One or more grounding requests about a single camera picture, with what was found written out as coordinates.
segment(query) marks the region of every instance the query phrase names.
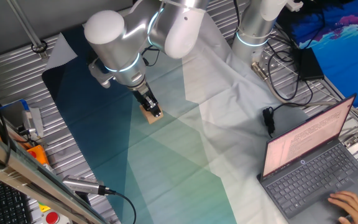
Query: black keyboard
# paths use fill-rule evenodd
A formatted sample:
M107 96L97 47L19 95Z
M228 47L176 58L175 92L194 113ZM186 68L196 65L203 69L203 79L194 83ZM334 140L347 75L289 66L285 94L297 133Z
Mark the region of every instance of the black keyboard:
M26 196L0 181L0 224L30 223Z
M348 176L358 169L358 163L342 150L347 149L342 145L335 146L267 186L288 218L304 210L324 193L353 183Z

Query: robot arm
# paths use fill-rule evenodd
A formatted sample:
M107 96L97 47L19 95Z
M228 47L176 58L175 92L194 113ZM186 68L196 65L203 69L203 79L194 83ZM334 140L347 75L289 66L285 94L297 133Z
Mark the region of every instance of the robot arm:
M233 52L243 62L249 66L259 62L276 18L287 3L290 3L289 7L293 10L299 10L303 5L293 0L250 0L242 13L241 24L232 45Z
M139 0L125 17L114 11L96 13L85 25L85 37L98 55L89 65L92 76L105 88L110 87L110 79L125 85L146 111L160 116L140 51L147 41L172 58L188 54L208 2Z

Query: black device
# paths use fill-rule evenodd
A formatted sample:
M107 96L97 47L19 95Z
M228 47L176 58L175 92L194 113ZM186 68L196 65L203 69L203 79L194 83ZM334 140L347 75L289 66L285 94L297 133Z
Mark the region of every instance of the black device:
M355 97L267 143L257 178L289 223L337 223L346 213L327 201L329 194L358 195L358 161L338 140Z
M313 81L324 79L324 73L312 48L292 49L295 67L299 71L300 80Z
M26 195L0 181L0 224L31 223Z

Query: power adapter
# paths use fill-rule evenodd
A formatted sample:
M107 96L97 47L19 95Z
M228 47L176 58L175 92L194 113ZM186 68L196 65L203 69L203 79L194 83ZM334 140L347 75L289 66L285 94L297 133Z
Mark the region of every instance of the power adapter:
M324 73L317 61L312 48L293 49L295 67L299 71L300 80L312 81L323 80Z

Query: emergency stop button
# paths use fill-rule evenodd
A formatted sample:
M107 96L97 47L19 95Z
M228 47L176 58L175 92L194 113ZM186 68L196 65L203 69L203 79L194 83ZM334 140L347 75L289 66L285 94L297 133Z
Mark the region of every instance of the emergency stop button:
M56 224L59 221L59 215L56 212L50 212L47 215L46 221L48 224Z
M37 155L36 155L36 153L35 153L35 152L33 152L33 151L29 151L29 153L30 153L30 155L31 155L32 157L37 158Z

